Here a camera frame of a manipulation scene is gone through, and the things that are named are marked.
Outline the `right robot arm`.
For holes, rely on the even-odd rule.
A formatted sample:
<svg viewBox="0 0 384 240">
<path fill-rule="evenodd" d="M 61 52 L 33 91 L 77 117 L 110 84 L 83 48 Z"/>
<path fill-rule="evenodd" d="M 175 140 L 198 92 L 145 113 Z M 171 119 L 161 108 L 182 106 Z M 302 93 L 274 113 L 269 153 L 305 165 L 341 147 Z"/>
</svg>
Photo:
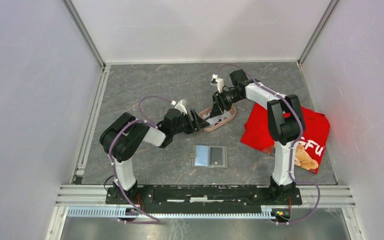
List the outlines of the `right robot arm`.
<svg viewBox="0 0 384 240">
<path fill-rule="evenodd" d="M 217 74 L 212 75 L 211 84 L 217 87 L 212 95 L 213 106 L 209 118 L 223 115 L 238 101 L 247 99 L 267 110 L 270 137 L 274 140 L 275 162 L 268 189 L 269 199 L 282 204 L 296 189 L 294 160 L 297 146 L 305 130 L 299 98 L 284 95 L 266 87 L 244 70 L 230 74 L 232 87 L 228 88 Z"/>
</svg>

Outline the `aluminium frame rail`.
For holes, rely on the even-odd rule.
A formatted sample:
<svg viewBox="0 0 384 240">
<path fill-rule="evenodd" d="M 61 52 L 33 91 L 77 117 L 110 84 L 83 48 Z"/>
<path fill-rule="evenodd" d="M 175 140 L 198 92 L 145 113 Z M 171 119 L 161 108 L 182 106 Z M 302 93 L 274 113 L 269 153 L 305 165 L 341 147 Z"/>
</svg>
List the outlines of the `aluminium frame rail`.
<svg viewBox="0 0 384 240">
<path fill-rule="evenodd" d="M 270 205 L 250 200 L 210 200 L 193 197 L 192 200 L 151 200 L 144 214 L 129 203 L 109 203 L 108 193 L 97 185 L 62 185 L 56 206 L 67 207 L 70 217 L 107 217 L 145 220 L 180 219 L 270 219 L 275 214 L 291 209 L 346 209 L 355 208 L 354 198 L 345 186 L 321 186 L 320 195 L 314 186 L 300 190 L 301 204 Z"/>
</svg>

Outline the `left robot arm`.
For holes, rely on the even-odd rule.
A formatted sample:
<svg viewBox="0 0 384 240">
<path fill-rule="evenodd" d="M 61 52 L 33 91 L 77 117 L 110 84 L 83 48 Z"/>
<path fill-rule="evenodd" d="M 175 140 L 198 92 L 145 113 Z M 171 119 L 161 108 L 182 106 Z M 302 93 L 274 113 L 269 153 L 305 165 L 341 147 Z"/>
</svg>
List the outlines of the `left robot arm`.
<svg viewBox="0 0 384 240">
<path fill-rule="evenodd" d="M 119 188 L 119 199 L 125 204 L 131 204 L 137 198 L 137 190 L 134 188 L 137 180 L 133 172 L 132 157 L 141 143 L 164 149 L 172 143 L 175 135 L 190 135 L 209 126 L 210 123 L 193 109 L 186 114 L 170 108 L 156 127 L 128 112 L 123 113 L 99 138 L 113 168 L 114 185 Z"/>
</svg>

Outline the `red printed t-shirt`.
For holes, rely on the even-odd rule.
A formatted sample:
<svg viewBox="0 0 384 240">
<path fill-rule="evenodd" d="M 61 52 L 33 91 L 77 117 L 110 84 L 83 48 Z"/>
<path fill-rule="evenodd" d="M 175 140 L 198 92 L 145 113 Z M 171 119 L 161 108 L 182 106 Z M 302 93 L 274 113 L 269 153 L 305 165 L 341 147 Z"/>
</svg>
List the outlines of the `red printed t-shirt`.
<svg viewBox="0 0 384 240">
<path fill-rule="evenodd" d="M 294 164 L 314 174 L 319 172 L 326 143 L 330 132 L 330 124 L 324 114 L 301 108 L 305 130 L 297 146 Z M 245 132 L 241 143 L 266 154 L 274 152 L 275 142 L 269 134 L 268 113 L 257 103 L 244 124 Z"/>
</svg>

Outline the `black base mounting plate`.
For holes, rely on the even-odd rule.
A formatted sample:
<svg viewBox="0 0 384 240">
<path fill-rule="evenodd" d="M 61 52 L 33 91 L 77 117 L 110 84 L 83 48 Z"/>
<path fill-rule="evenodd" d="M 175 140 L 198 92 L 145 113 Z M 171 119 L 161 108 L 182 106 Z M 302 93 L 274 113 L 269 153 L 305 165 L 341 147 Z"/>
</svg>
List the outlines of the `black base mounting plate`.
<svg viewBox="0 0 384 240">
<path fill-rule="evenodd" d="M 106 194 L 108 205 L 134 203 L 148 214 L 245 214 L 260 213 L 262 206 L 300 206 L 298 188 L 272 197 L 265 185 L 137 185 L 126 192 L 116 186 Z"/>
</svg>

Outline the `grey card holder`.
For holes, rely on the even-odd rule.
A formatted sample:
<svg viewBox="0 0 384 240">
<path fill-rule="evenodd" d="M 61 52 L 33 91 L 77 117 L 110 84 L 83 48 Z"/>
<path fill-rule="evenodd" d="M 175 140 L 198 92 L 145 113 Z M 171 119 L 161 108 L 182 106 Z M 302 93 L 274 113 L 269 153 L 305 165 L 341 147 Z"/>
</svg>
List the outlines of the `grey card holder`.
<svg viewBox="0 0 384 240">
<path fill-rule="evenodd" d="M 211 147 L 224 148 L 224 166 L 210 165 L 210 148 Z M 191 159 L 191 166 L 196 168 L 227 168 L 228 167 L 228 150 L 226 146 L 193 145 L 189 153 L 189 158 Z"/>
</svg>

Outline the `pink oval tray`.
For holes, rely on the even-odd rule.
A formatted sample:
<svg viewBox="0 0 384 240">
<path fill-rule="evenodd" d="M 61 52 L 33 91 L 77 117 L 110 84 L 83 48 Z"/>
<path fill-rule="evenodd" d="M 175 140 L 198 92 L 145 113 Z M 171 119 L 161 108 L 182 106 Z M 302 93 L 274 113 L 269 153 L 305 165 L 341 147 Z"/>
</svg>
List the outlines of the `pink oval tray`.
<svg viewBox="0 0 384 240">
<path fill-rule="evenodd" d="M 216 129 L 220 128 L 221 126 L 227 124 L 228 122 L 230 122 L 235 118 L 237 113 L 236 107 L 233 105 L 229 111 L 225 111 L 222 115 L 209 118 L 212 108 L 213 108 L 212 106 L 208 107 L 207 109 L 201 111 L 198 114 L 202 119 L 205 119 L 205 121 L 210 123 L 210 126 L 205 127 L 203 129 L 206 132 L 213 132 Z"/>
</svg>

